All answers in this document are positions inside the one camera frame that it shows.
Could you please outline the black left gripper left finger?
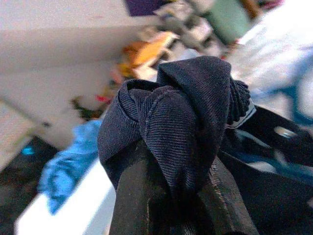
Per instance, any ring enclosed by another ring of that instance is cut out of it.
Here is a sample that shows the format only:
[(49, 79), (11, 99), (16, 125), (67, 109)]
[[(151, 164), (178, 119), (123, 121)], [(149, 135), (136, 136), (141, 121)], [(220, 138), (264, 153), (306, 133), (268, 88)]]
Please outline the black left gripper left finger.
[(120, 175), (111, 235), (171, 235), (172, 198), (160, 168), (145, 144), (129, 150)]

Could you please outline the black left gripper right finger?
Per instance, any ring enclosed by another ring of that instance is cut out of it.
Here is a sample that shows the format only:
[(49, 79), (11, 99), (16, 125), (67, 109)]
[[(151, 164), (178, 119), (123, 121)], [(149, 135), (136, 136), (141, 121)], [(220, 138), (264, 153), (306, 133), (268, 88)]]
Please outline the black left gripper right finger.
[(237, 184), (220, 159), (211, 165), (202, 188), (202, 201), (216, 235), (257, 235)]

